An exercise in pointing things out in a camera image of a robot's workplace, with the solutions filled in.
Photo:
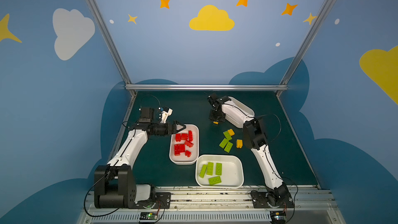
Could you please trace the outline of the red brick back top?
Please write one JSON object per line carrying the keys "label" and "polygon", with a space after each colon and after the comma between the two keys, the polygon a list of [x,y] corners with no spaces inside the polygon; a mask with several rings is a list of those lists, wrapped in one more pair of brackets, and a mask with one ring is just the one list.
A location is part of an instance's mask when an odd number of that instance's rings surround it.
{"label": "red brick back top", "polygon": [[182,133],[181,134],[181,141],[190,141],[190,138],[189,138],[189,134],[188,133]]}

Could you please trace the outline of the red square brick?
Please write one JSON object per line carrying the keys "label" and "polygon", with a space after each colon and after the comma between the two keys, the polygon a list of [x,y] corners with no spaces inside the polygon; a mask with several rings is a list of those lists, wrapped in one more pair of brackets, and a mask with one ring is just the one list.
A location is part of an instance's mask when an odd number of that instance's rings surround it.
{"label": "red square brick", "polygon": [[184,144],[187,145],[189,148],[192,148],[194,146],[194,144],[190,141],[185,141]]}

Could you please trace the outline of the green studded brick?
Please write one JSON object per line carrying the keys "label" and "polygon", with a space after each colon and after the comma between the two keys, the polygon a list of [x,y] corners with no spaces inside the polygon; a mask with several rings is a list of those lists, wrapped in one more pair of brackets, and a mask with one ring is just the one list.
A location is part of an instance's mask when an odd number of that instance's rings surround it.
{"label": "green studded brick", "polygon": [[224,134],[225,138],[226,138],[228,141],[232,139],[232,137],[231,137],[231,135],[229,134],[228,131],[225,131],[223,134]]}

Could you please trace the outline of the red small brick low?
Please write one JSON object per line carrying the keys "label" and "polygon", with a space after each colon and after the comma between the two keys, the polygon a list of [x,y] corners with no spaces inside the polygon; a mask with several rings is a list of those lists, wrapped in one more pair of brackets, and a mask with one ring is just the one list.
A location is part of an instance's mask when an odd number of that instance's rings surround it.
{"label": "red small brick low", "polygon": [[191,157],[192,153],[188,150],[185,151],[185,156],[186,157]]}

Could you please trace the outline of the green brick low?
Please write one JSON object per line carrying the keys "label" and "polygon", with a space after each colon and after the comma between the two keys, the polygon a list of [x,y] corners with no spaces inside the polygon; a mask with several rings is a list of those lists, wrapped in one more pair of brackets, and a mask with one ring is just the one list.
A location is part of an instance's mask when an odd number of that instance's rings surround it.
{"label": "green brick low", "polygon": [[228,142],[228,143],[226,144],[225,148],[224,148],[224,151],[227,152],[227,153],[229,153],[229,152],[231,151],[232,147],[233,147],[233,143]]}
{"label": "green brick low", "polygon": [[216,163],[215,175],[217,175],[217,176],[222,175],[222,164],[221,163]]}
{"label": "green brick low", "polygon": [[225,149],[226,145],[228,144],[229,140],[227,140],[226,138],[224,138],[222,140],[222,142],[219,144],[219,146],[223,149]]}

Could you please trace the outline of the green brick upturned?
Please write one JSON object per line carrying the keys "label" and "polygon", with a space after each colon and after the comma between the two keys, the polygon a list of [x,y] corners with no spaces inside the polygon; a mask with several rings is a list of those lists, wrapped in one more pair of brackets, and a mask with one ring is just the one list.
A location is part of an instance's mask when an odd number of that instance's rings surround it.
{"label": "green brick upturned", "polygon": [[222,183],[221,176],[211,177],[208,179],[208,182],[210,186],[220,184]]}

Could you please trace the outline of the red long brick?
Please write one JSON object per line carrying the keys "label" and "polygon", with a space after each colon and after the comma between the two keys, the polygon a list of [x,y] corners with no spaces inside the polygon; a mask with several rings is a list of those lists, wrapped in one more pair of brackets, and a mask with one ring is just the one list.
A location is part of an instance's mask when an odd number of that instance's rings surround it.
{"label": "red long brick", "polygon": [[188,131],[188,141],[193,142],[193,132],[191,130]]}

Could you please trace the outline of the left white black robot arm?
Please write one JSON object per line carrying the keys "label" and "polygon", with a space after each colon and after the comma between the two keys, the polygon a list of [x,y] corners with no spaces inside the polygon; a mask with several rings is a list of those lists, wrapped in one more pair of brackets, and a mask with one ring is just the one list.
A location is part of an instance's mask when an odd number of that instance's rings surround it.
{"label": "left white black robot arm", "polygon": [[152,185],[138,185],[133,166],[143,146],[151,136],[169,136],[186,129],[178,121],[167,121],[170,108],[162,111],[159,120],[154,119],[154,109],[142,107],[138,121],[129,131],[117,153],[106,165],[94,172],[94,206],[96,208],[152,208],[159,204]]}

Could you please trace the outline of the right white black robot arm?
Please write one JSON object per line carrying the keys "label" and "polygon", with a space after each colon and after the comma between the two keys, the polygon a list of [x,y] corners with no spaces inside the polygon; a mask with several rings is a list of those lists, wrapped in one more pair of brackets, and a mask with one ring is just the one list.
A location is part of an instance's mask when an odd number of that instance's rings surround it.
{"label": "right white black robot arm", "polygon": [[243,144],[254,154],[267,189],[266,201],[270,207],[279,207],[291,198],[286,183],[278,173],[269,151],[269,141],[262,116],[231,96],[218,97],[215,93],[207,97],[212,106],[209,119],[215,122],[229,121],[243,130]]}

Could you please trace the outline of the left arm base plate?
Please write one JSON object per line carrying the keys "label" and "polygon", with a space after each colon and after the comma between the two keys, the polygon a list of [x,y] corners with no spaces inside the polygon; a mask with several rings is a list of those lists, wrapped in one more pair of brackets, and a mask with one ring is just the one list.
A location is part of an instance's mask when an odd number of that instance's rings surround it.
{"label": "left arm base plate", "polygon": [[171,205],[170,192],[157,192],[155,197],[149,200],[133,204],[133,209],[169,209]]}

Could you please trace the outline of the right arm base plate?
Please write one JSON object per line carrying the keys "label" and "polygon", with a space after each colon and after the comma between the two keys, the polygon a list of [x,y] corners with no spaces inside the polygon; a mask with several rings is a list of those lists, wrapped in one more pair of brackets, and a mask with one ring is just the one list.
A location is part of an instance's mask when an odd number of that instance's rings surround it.
{"label": "right arm base plate", "polygon": [[288,195],[284,198],[276,198],[266,191],[253,190],[250,192],[254,208],[293,208],[293,198]]}

